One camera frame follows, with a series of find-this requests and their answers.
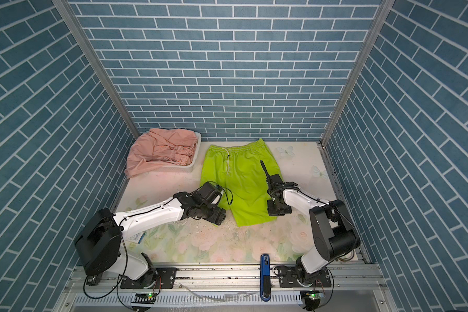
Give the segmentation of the neon green shorts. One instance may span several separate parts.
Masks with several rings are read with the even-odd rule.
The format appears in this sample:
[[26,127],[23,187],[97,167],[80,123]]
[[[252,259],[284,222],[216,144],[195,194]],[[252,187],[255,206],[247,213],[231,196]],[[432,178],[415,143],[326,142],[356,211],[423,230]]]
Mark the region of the neon green shorts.
[[219,206],[230,210],[237,226],[254,226],[276,220],[268,214],[267,177],[281,170],[266,143],[259,139],[244,146],[211,145],[205,154],[200,183],[210,182],[226,190]]

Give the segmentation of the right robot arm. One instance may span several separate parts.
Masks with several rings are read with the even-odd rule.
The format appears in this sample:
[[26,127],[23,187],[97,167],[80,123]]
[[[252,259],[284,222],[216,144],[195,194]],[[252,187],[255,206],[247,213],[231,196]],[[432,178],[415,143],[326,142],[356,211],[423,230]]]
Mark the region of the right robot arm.
[[296,209],[309,218],[314,247],[296,260],[300,279],[317,274],[360,246],[360,236],[344,202],[314,198],[297,183],[282,181],[278,174],[268,174],[266,179],[269,216],[282,217]]

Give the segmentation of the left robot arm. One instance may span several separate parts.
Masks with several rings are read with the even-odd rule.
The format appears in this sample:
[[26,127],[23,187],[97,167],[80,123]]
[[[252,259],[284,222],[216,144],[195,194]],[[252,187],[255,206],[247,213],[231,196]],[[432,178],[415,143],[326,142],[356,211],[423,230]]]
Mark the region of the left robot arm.
[[85,274],[97,276],[109,271],[138,281],[143,287],[150,285],[157,273],[149,256],[129,255],[124,242],[147,230],[187,218],[219,226],[226,218],[226,210],[219,207],[223,195],[221,186],[206,182],[193,192],[178,192],[141,209],[118,213],[98,210],[74,240]]

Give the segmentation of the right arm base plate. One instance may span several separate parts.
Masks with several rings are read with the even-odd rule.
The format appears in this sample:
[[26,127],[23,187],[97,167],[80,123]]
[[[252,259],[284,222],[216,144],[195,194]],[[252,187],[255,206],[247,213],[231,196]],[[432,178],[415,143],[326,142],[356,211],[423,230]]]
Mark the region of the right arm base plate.
[[318,270],[314,273],[307,273],[300,266],[278,265],[273,268],[281,288],[296,287],[331,287],[331,276],[327,270]]

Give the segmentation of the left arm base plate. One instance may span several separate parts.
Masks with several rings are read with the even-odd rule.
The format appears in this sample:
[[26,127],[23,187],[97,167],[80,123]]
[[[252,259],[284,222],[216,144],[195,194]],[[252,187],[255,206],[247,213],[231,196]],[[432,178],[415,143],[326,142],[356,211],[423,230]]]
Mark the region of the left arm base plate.
[[123,277],[120,287],[122,289],[172,289],[177,271],[175,267],[149,269],[143,277],[137,280]]

